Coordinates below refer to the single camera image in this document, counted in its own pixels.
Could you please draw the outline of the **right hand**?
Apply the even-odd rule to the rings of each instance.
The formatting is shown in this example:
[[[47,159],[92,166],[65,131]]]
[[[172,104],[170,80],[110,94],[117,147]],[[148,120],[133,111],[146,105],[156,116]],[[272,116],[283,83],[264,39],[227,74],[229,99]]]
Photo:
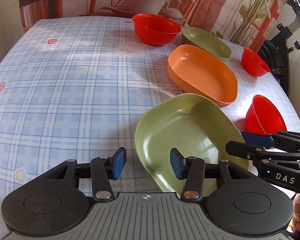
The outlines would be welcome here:
[[[299,233],[300,232],[300,194],[299,193],[295,195],[293,204],[294,204],[294,213],[293,213],[292,220],[289,223],[289,226],[291,227],[294,233]]]

